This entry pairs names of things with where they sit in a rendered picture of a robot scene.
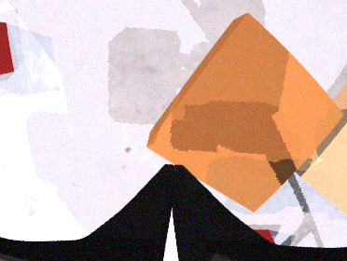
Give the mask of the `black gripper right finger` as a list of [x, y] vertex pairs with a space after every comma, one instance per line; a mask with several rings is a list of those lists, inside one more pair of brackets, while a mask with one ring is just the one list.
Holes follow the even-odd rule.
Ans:
[[178, 261], [347, 261], [347, 247], [274, 244], [234, 216], [184, 165], [173, 165]]

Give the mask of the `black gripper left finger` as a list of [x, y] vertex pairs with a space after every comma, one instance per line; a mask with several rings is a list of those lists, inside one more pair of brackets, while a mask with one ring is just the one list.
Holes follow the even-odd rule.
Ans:
[[174, 165], [165, 164], [118, 213], [80, 240], [0, 237], [0, 261], [163, 261]]

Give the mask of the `orange square block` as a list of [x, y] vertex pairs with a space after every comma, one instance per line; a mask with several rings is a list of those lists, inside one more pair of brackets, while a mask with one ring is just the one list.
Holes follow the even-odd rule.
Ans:
[[146, 148], [255, 213], [342, 116], [297, 58], [245, 13], [173, 98]]

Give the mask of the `red square block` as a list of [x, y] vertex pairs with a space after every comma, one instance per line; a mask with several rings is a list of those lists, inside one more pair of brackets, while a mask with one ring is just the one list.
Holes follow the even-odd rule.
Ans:
[[7, 35], [7, 23], [0, 21], [0, 75], [14, 73], [12, 65], [10, 41]]
[[255, 232], [259, 233], [259, 235], [263, 236], [263, 239], [270, 240], [275, 244], [274, 240], [271, 238], [271, 232], [268, 229], [254, 229]]

